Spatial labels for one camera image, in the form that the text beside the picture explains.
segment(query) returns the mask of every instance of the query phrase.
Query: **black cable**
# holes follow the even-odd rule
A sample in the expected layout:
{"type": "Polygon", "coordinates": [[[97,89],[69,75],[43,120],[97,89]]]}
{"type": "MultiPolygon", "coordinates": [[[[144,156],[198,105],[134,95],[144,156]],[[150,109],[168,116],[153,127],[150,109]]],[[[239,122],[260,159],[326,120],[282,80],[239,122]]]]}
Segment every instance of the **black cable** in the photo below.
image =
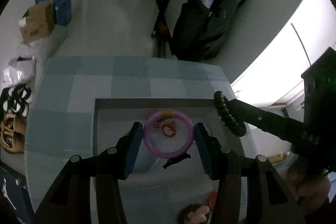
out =
{"type": "Polygon", "coordinates": [[[300,42],[301,42],[301,45],[302,45],[302,47],[303,47],[303,50],[304,50],[304,52],[305,52],[305,54],[306,54],[306,56],[307,56],[309,65],[311,66],[311,63],[310,63],[310,60],[309,60],[309,57],[308,57],[308,53],[307,53],[307,51],[306,51],[306,48],[305,48],[305,46],[303,45],[302,40],[301,40],[299,34],[297,33],[297,30],[295,29],[293,23],[291,23],[291,25],[292,25],[292,27],[293,27],[293,29],[294,29],[294,32],[296,33],[297,37],[299,38],[299,40],[300,40],[300,42]]]}

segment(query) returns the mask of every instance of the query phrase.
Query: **orange object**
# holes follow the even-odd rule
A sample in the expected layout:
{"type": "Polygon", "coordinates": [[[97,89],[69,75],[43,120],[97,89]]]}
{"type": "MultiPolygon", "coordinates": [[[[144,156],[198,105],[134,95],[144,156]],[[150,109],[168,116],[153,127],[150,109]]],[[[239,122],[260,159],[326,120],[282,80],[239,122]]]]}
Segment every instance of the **orange object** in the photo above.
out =
{"type": "Polygon", "coordinates": [[[162,125],[161,129],[162,129],[162,133],[163,133],[163,135],[165,135],[165,136],[168,137],[168,138],[173,138],[173,137],[175,137],[175,135],[176,135],[176,133],[177,133],[176,128],[175,128],[174,126],[172,126],[171,124],[169,124],[169,123],[164,123],[164,124],[162,125]],[[169,128],[169,129],[170,129],[170,131],[172,132],[171,135],[167,135],[167,134],[165,133],[165,128],[169,128]]]}
{"type": "Polygon", "coordinates": [[[218,190],[212,192],[209,197],[208,197],[208,206],[211,211],[213,211],[215,204],[216,204],[216,199],[217,199],[217,193],[218,190]]]}

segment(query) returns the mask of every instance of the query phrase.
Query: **plastic bag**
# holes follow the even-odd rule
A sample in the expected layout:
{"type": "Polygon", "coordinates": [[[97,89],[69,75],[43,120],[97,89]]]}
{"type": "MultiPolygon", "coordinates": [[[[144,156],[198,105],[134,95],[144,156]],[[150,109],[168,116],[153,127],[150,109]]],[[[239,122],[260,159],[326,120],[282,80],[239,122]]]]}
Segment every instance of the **plastic bag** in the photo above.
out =
{"type": "Polygon", "coordinates": [[[15,85],[25,84],[34,79],[35,59],[11,61],[3,70],[2,88],[10,88],[15,85]]]}
{"type": "Polygon", "coordinates": [[[44,37],[29,44],[20,43],[16,48],[16,56],[23,58],[34,57],[42,64],[52,57],[68,36],[66,27],[55,25],[49,37],[44,37]]]}

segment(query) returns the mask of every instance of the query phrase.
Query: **black jacket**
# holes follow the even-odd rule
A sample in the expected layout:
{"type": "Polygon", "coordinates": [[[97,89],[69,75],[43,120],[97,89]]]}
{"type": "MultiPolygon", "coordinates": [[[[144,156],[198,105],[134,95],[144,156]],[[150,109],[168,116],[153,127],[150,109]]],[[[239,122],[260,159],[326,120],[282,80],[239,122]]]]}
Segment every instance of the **black jacket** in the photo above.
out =
{"type": "Polygon", "coordinates": [[[244,0],[188,0],[174,28],[170,47],[178,59],[200,61],[217,55],[237,8],[244,0]]]}

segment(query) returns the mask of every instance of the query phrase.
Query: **beige object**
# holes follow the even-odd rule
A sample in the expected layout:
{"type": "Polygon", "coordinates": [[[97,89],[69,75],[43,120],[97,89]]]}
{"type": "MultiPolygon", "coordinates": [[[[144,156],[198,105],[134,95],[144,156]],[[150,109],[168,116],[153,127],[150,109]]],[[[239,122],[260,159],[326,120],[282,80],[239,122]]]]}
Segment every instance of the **beige object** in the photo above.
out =
{"type": "Polygon", "coordinates": [[[289,154],[290,152],[284,153],[283,151],[281,151],[279,154],[269,156],[268,160],[270,163],[276,164],[278,162],[285,160],[289,154]]]}
{"type": "Polygon", "coordinates": [[[206,222],[206,214],[209,213],[210,209],[208,206],[201,206],[195,212],[190,212],[187,214],[187,218],[190,219],[190,224],[199,224],[206,222]]]}
{"type": "Polygon", "coordinates": [[[170,109],[161,110],[161,119],[157,120],[157,123],[164,122],[167,119],[172,119],[175,117],[175,112],[170,109]]]}

